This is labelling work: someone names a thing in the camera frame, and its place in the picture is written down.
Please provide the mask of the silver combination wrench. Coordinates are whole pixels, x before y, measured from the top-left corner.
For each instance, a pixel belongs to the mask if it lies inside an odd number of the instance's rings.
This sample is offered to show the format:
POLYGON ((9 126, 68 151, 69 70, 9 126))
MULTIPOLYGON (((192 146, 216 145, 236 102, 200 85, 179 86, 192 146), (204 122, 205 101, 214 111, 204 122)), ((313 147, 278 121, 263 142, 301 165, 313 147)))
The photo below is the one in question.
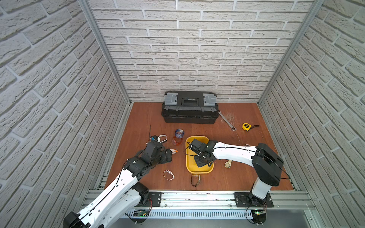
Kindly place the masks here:
POLYGON ((232 131, 236 131, 236 128, 226 119, 226 117, 222 114, 220 110, 218 110, 220 117, 227 123, 227 125, 231 128, 232 131))

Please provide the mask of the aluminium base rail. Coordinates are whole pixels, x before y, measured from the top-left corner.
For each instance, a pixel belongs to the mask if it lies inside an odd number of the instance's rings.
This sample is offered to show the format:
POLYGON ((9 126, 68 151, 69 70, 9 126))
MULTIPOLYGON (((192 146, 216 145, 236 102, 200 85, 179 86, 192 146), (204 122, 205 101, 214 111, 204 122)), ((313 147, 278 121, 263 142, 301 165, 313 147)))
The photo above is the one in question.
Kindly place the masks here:
POLYGON ((307 219, 317 212, 306 192, 270 192, 273 208, 237 208, 235 192, 162 191, 160 207, 133 207, 121 218, 132 219, 248 219, 262 224, 268 213, 302 211, 307 219))

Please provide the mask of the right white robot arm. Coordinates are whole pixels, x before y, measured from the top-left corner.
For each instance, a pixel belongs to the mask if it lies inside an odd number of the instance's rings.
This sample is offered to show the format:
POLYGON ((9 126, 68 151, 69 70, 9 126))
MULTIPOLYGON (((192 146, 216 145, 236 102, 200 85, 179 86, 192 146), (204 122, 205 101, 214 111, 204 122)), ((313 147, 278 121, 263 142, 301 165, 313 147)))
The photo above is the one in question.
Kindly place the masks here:
POLYGON ((198 167, 211 165, 215 160, 232 160, 254 168, 257 179, 248 195, 251 205, 266 204, 269 191, 279 186, 284 172, 284 161, 264 143, 257 146, 237 146, 210 140, 203 143, 197 139, 188 143, 188 149, 195 153, 194 160, 198 167))

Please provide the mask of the yellow rectangular tray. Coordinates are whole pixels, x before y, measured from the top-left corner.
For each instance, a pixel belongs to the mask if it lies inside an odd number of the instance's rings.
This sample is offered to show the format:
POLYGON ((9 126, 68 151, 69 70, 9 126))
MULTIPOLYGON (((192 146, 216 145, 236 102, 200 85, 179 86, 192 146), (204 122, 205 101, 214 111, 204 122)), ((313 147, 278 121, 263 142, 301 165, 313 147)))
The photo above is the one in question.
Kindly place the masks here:
POLYGON ((190 146, 190 143, 194 140, 197 139, 202 143, 207 144, 209 142, 209 138, 206 136, 190 136, 186 139, 185 141, 185 147, 187 148, 185 153, 185 157, 186 157, 186 168, 187 170, 192 174, 192 175, 203 175, 203 174, 209 174, 210 172, 213 171, 214 169, 214 164, 212 164, 211 166, 205 165, 203 167, 198 167, 195 160, 194 160, 194 156, 196 155, 196 153, 194 153, 192 150, 190 150, 188 147, 190 146))

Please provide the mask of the blue transparent watch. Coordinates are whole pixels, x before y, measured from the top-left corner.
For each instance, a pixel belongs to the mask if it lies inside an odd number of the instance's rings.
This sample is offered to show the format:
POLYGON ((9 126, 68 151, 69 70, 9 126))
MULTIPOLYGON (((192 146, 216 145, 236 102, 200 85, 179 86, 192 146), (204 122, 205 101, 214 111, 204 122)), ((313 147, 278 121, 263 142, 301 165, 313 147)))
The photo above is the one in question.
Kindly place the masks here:
POLYGON ((176 129, 175 137, 176 138, 183 138, 183 136, 184 136, 184 130, 183 129, 176 129))

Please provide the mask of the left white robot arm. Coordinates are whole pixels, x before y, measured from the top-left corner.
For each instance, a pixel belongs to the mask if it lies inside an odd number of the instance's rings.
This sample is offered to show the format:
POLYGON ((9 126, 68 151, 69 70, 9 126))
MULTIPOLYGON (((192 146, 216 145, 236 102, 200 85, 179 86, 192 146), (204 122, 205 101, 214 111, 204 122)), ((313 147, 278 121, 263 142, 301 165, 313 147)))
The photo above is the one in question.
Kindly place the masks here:
POLYGON ((139 181, 157 165, 172 161, 174 153, 158 141, 122 165, 121 172, 111 184, 80 212, 70 212, 63 220, 65 228, 108 228, 122 215, 140 203, 145 203, 149 189, 139 181))

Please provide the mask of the yellow tape measure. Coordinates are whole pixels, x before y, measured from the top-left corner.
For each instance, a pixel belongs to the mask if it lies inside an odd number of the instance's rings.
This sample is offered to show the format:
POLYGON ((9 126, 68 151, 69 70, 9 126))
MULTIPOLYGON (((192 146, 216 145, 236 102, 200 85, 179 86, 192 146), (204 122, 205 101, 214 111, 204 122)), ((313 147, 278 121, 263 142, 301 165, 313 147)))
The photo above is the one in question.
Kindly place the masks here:
POLYGON ((244 123, 243 125, 242 125, 242 129, 244 130, 244 131, 249 131, 250 129, 251 129, 251 125, 249 124, 249 123, 244 123))

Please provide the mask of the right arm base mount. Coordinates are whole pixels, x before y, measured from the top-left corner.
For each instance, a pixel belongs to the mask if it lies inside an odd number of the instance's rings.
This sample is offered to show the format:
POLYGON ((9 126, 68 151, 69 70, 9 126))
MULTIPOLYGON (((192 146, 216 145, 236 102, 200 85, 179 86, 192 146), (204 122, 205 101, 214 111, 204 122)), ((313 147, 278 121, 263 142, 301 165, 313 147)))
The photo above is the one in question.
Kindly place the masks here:
POLYGON ((267 193, 264 199, 260 199, 254 196, 251 192, 235 192, 234 193, 235 203, 237 208, 248 208, 248 207, 264 207, 273 208, 274 204, 270 193, 267 193))

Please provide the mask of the red transparent watch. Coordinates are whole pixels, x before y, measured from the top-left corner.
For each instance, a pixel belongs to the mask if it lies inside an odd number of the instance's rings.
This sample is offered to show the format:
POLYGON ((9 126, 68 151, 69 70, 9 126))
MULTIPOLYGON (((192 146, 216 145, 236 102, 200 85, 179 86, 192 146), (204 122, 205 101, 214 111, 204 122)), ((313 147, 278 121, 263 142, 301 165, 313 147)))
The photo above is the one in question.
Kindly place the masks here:
POLYGON ((182 138, 178 138, 178 137, 174 137, 174 138, 172 139, 172 143, 173 143, 173 145, 175 145, 175 146, 179 146, 179 145, 182 143, 182 141, 183 141, 183 139, 182 139, 182 138))

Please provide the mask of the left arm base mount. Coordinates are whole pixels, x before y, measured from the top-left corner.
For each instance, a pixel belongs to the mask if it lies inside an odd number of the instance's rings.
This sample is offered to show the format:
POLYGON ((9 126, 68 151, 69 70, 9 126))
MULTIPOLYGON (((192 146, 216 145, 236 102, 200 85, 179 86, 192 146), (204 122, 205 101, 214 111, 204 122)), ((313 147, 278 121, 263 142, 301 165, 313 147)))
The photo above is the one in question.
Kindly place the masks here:
POLYGON ((137 207, 160 207, 162 192, 149 192, 148 195, 143 195, 137 207))

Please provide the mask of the white band watch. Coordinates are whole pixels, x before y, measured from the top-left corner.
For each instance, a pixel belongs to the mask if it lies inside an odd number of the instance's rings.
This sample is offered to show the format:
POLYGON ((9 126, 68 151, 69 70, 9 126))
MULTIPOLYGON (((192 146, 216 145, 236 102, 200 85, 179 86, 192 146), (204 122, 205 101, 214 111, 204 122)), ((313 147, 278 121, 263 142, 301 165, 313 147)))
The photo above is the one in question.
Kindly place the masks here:
POLYGON ((167 141, 167 136, 166 136, 166 135, 159 135, 159 136, 157 137, 157 141, 158 141, 159 143, 165 143, 165 142, 167 141))

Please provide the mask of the clear white watch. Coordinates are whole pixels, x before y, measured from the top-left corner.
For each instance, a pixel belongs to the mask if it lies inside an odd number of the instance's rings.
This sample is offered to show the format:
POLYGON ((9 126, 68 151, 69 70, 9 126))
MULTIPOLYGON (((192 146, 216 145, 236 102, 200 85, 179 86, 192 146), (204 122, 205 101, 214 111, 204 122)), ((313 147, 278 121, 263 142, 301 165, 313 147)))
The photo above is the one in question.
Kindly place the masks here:
POLYGON ((170 170, 165 170, 163 172, 163 177, 167 180, 167 181, 172 181, 175 179, 175 175, 173 174, 173 172, 171 172, 170 170))

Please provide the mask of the dark brown strap watch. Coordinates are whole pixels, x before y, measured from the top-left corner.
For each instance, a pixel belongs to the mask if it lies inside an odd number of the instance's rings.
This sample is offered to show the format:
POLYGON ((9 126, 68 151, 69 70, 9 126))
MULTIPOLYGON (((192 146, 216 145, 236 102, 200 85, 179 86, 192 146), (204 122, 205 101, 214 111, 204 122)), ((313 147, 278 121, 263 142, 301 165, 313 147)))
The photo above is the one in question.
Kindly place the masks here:
POLYGON ((191 185, 193 187, 197 187, 201 182, 201 175, 199 174, 194 174, 191 176, 191 185))

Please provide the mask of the black plastic toolbox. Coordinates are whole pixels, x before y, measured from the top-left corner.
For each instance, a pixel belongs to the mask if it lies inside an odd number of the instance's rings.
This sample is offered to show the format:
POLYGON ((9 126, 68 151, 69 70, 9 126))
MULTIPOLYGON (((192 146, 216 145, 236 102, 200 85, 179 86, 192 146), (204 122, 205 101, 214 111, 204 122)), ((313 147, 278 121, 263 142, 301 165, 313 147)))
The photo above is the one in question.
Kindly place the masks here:
POLYGON ((214 124, 219 117, 217 95, 207 91, 167 91, 161 115, 167 123, 214 124))

